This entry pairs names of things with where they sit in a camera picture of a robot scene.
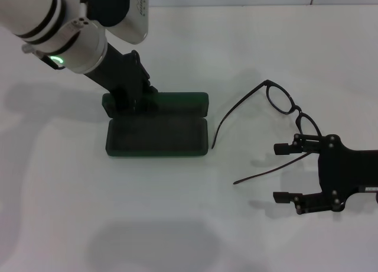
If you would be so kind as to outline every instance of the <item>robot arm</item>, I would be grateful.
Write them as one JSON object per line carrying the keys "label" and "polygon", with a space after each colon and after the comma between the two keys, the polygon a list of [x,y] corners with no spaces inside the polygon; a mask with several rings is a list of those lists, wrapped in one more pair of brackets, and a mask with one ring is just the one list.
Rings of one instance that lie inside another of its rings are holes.
{"label": "robot arm", "polygon": [[0,0],[0,24],[32,53],[84,74],[109,93],[110,156],[203,156],[207,153],[206,93],[158,93],[139,54],[120,54],[105,29],[132,44],[148,31],[148,0]]}
{"label": "robot arm", "polygon": [[105,28],[138,44],[148,31],[148,0],[0,0],[0,23],[24,52],[88,74],[105,58]]}

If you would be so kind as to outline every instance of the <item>white table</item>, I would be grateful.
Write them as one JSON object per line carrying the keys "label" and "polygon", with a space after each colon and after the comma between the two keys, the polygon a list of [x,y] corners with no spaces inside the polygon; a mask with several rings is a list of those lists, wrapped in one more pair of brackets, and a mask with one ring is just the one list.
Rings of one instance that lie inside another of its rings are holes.
{"label": "white table", "polygon": [[[324,134],[378,148],[378,7],[154,8],[135,47],[161,91],[210,95],[214,127],[264,79]],[[298,216],[274,191],[320,191],[317,156],[280,166],[295,115],[261,90],[201,158],[112,159],[104,90],[21,53],[0,29],[1,272],[376,271],[375,195]],[[123,53],[133,48],[113,36]]]}

